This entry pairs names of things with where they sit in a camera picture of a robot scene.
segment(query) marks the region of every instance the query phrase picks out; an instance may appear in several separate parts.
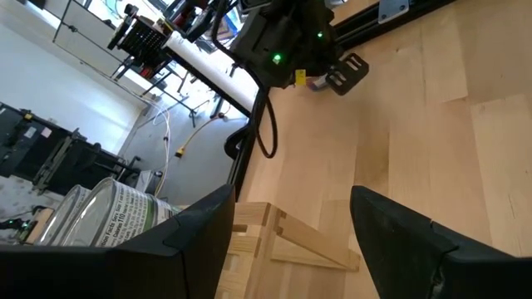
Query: white wall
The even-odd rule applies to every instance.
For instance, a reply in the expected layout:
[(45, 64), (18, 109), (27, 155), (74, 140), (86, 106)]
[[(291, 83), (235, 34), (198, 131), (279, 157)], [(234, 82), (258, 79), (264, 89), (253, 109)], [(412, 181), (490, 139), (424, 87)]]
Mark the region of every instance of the white wall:
[(10, 2), (0, 0), (0, 101), (79, 127), (90, 142), (118, 153), (145, 104), (44, 40), (50, 31), (43, 20), (29, 13), (21, 22), (3, 9), (20, 6)]

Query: black cable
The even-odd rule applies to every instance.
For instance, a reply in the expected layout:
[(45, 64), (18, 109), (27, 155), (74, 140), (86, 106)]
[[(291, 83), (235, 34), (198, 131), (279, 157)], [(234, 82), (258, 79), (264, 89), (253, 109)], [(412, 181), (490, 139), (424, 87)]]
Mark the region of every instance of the black cable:
[(219, 24), (220, 24), (220, 22), (222, 20), (222, 17), (224, 16), (224, 12), (225, 12), (225, 7), (226, 6), (227, 6), (227, 0), (220, 0), (220, 2), (218, 4), (218, 9), (216, 10), (216, 15), (214, 17), (213, 31), (212, 31), (212, 34), (211, 34), (212, 42), (225, 55), (227, 55), (227, 56), (229, 56), (229, 58), (233, 59), (234, 62), (238, 66), (242, 67), (245, 71), (247, 71), (249, 73), (249, 75), (251, 76), (251, 78), (255, 81), (255, 83), (259, 87), (259, 92), (262, 92), (264, 94), (264, 96), (265, 96), (264, 101), (265, 101), (265, 104), (266, 104), (266, 109), (268, 110), (268, 113), (269, 113), (269, 116), (270, 116), (270, 120), (271, 120), (271, 123), (272, 123), (272, 135), (273, 135), (273, 142), (272, 143), (273, 144), (272, 144), (272, 151), (270, 153), (266, 150), (266, 147), (264, 146), (264, 142), (263, 142), (263, 140), (262, 140), (262, 138), (260, 136), (260, 131), (259, 131), (259, 122), (260, 122), (259, 105), (257, 105), (257, 101), (255, 101), (255, 103), (253, 105), (253, 109), (251, 111), (250, 119), (254, 120), (254, 122), (252, 124), (252, 127), (254, 128), (254, 133), (255, 133), (255, 135), (257, 137), (257, 143), (259, 144), (260, 150), (262, 151), (264, 157), (266, 157), (268, 159), (272, 159), (275, 156), (275, 154), (277, 153), (278, 131), (277, 131), (277, 120), (275, 119), (275, 113), (273, 111), (273, 105), (272, 105), (271, 100), (269, 99), (268, 92), (266, 91), (266, 88), (264, 87), (264, 85), (260, 81), (260, 79), (257, 76), (257, 74), (255, 74), (255, 72), (253, 70), (251, 70), (244, 63), (242, 63), (235, 55), (233, 55), (233, 53), (229, 49), (224, 47), (224, 45), (222, 45), (218, 41)]

